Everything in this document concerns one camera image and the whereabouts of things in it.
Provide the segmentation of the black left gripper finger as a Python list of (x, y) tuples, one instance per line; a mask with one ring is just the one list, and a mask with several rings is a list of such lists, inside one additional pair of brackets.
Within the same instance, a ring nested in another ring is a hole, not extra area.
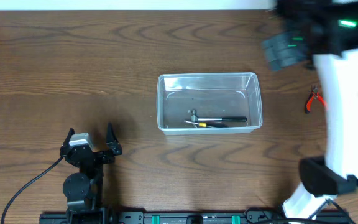
[(108, 128), (106, 133), (106, 145), (108, 146), (109, 149), (113, 151), (120, 150), (120, 144), (114, 134), (114, 130), (111, 123), (108, 123)]
[(69, 146), (70, 139), (74, 135), (74, 133), (75, 133), (74, 129), (70, 128), (69, 132), (68, 132), (68, 134), (67, 134), (67, 136), (66, 136), (66, 138), (65, 138), (65, 140), (64, 140), (64, 142), (62, 144), (62, 147), (68, 147)]

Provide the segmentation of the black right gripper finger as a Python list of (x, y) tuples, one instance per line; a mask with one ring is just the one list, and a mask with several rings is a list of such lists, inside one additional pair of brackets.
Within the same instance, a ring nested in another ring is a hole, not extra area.
[(295, 53), (306, 53), (306, 39), (299, 32), (282, 32), (264, 40), (262, 48), (273, 48), (275, 52), (289, 50)]
[(268, 65), (273, 71), (281, 70), (308, 59), (309, 56), (307, 54), (296, 49), (284, 49), (279, 51), (274, 49), (267, 50)]

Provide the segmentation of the red handled pliers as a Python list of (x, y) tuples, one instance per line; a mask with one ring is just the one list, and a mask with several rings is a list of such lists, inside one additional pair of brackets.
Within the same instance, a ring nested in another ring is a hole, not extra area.
[(306, 114), (310, 113), (311, 105), (314, 100), (318, 100), (324, 106), (325, 109), (327, 108), (327, 104), (326, 104), (323, 96), (319, 93), (318, 87), (312, 86), (310, 95), (305, 103), (305, 113)]

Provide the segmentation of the small hammer black handle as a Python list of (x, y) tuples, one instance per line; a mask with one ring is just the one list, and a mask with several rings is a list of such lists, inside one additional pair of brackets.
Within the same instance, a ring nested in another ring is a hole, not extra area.
[(191, 120), (192, 122), (201, 122), (201, 123), (208, 123), (208, 122), (246, 122), (246, 116), (231, 116), (231, 117), (208, 117), (208, 118), (201, 118), (197, 115), (196, 110), (191, 111)]

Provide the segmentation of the clear plastic storage container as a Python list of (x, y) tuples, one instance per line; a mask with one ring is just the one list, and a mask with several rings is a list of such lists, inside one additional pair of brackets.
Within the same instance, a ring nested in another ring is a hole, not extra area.
[[(257, 75), (183, 73), (161, 75), (157, 81), (157, 126), (166, 135), (247, 134), (263, 124)], [(185, 123), (191, 111), (201, 118), (246, 116), (246, 122), (208, 122), (227, 128), (201, 128)]]

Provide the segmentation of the black yellow screwdriver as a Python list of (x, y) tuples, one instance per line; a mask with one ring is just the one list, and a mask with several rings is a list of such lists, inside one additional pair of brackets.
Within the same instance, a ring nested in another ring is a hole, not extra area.
[(219, 124), (219, 123), (208, 124), (208, 123), (201, 123), (201, 122), (194, 122), (194, 121), (187, 121), (187, 120), (184, 120), (184, 122), (201, 128), (227, 128), (225, 124)]

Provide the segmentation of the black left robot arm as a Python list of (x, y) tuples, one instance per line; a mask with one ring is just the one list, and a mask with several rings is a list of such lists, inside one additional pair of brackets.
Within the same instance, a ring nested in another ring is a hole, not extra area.
[(79, 168), (77, 173), (69, 175), (63, 183), (68, 223), (118, 222), (115, 212), (102, 205), (103, 165), (114, 163), (115, 157), (122, 154), (112, 124), (108, 124), (106, 145), (106, 150), (94, 151), (88, 133), (76, 134), (74, 129), (70, 129), (60, 148), (60, 157)]

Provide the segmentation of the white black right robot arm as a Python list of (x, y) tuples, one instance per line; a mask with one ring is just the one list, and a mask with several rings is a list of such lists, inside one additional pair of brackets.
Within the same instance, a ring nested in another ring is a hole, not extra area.
[(358, 1), (278, 1), (284, 32), (263, 42), (273, 70), (299, 62), (317, 71), (327, 127), (323, 156), (299, 163), (300, 184), (282, 204), (283, 223), (318, 213), (358, 188)]

